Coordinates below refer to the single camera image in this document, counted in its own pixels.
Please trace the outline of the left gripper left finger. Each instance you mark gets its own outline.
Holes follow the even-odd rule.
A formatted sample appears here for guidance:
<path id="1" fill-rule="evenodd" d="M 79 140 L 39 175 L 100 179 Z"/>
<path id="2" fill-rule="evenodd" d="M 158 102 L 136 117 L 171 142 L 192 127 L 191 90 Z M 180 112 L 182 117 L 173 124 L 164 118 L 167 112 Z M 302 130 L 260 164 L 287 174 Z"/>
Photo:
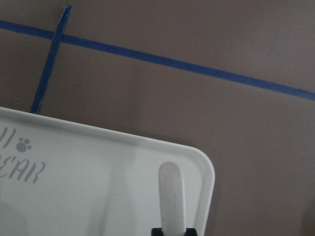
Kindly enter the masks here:
<path id="1" fill-rule="evenodd" d="M 151 236 L 163 236 L 162 228 L 152 228 Z"/>

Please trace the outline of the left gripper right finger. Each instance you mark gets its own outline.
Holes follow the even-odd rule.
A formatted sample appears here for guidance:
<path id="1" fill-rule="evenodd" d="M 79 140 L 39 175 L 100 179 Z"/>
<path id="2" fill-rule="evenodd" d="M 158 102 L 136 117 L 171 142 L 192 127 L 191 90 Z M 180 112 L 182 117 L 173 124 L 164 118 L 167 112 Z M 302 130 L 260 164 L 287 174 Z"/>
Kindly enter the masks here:
<path id="1" fill-rule="evenodd" d="M 198 236 L 195 228 L 186 228 L 184 236 Z"/>

